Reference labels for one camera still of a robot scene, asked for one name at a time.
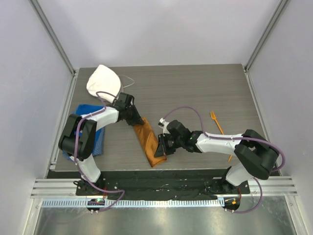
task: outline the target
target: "white cable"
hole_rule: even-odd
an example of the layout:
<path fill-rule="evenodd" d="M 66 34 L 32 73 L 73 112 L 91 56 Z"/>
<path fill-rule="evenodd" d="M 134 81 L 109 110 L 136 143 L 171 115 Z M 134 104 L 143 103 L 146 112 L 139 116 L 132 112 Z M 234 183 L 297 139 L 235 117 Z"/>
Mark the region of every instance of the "white cable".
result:
<path fill-rule="evenodd" d="M 131 85 L 135 84 L 135 80 L 133 80 L 132 78 L 130 78 L 130 77 L 126 76 L 126 75 L 122 75 L 122 74 L 121 74 L 121 75 L 118 75 L 118 77 L 119 77 L 119 76 L 126 77 L 126 78 L 128 78 L 128 79 L 130 79 L 130 80 L 132 80 L 132 81 L 133 81 L 133 83 L 132 83 L 132 84 L 127 85 L 127 86 L 125 86 L 125 87 L 123 87 L 123 88 L 130 87 Z"/>

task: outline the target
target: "gray wooden table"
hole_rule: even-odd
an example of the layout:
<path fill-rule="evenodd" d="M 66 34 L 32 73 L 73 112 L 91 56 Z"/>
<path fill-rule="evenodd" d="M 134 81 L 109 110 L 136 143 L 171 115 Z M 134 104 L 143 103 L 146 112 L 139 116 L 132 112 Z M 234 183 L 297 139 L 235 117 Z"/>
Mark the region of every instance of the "gray wooden table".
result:
<path fill-rule="evenodd" d="M 95 68 L 81 68 L 73 94 L 70 112 L 79 104 L 101 105 L 86 90 L 86 83 Z M 135 105 L 142 117 L 146 117 L 156 135 L 161 133 L 157 123 L 168 111 L 181 106 L 195 107 L 204 120 L 207 132 L 219 134 L 210 117 L 213 110 L 225 134 L 243 133 L 254 129 L 263 135 L 262 127 L 252 100 L 242 65 L 188 65 L 116 67 L 117 74 L 135 80 L 124 92 L 135 97 Z M 131 83 L 121 77 L 124 85 Z M 178 110 L 167 120 L 178 119 L 190 130 L 200 130 L 197 115 L 188 109 Z M 188 153 L 178 149 L 168 156 L 167 162 L 154 169 L 228 168 L 239 162 L 233 157 L 218 153 Z M 151 169 L 132 127 L 125 121 L 108 125 L 104 140 L 104 154 L 95 157 L 100 170 L 148 170 Z M 73 162 L 62 153 L 56 171 L 76 171 Z"/>

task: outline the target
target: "white wall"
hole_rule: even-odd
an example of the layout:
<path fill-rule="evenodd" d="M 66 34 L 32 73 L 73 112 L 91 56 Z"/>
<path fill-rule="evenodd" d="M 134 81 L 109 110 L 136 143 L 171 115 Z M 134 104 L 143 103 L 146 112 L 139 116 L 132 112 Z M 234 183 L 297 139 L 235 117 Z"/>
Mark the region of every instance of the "white wall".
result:
<path fill-rule="evenodd" d="M 246 64 L 279 0 L 39 0 L 75 68 Z"/>
<path fill-rule="evenodd" d="M 310 225 L 313 221 L 313 1 L 292 0 L 250 74 L 270 140 L 284 150 Z"/>
<path fill-rule="evenodd" d="M 70 74 L 27 0 L 1 0 L 0 35 L 0 233 L 17 235 L 48 166 Z"/>

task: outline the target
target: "brown towel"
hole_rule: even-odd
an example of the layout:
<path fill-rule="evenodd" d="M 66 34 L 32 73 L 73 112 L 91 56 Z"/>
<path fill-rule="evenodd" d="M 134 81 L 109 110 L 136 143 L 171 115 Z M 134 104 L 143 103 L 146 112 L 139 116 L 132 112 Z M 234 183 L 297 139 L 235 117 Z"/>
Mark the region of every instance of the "brown towel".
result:
<path fill-rule="evenodd" d="M 143 117 L 142 120 L 145 122 L 145 124 L 135 125 L 134 130 L 151 167 L 154 167 L 160 163 L 165 162 L 166 156 L 155 158 L 155 152 L 157 150 L 158 144 L 157 138 L 146 118 Z"/>

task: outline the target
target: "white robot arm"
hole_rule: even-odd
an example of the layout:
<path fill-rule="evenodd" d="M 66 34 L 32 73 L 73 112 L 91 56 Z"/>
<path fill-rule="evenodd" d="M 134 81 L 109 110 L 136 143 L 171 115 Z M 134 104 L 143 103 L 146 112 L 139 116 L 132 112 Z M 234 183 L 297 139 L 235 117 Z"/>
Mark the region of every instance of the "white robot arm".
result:
<path fill-rule="evenodd" d="M 86 116 L 70 115 L 59 140 L 59 148 L 71 156 L 72 160 L 74 158 L 76 128 L 78 122 Z M 115 99 L 112 105 L 108 105 L 104 112 L 87 118 L 81 125 L 77 164 L 83 173 L 83 180 L 86 180 L 85 177 L 87 177 L 98 188 L 104 188 L 104 181 L 92 155 L 95 133 L 97 130 L 120 120 L 126 120 L 131 126 L 144 124 L 134 105 L 132 95 L 120 93 L 118 99 Z"/>
<path fill-rule="evenodd" d="M 180 147 L 188 152 L 236 155 L 240 163 L 230 167 L 221 181 L 221 187 L 225 192 L 233 190 L 253 177 L 268 179 L 279 155 L 275 149 L 266 144 L 242 139 L 248 137 L 265 141 L 253 130 L 230 136 L 209 133 L 205 135 L 202 131 L 189 131 L 177 120 L 166 122 L 162 118 L 158 125 L 163 129 L 163 133 L 158 136 L 155 157 L 173 154 Z"/>

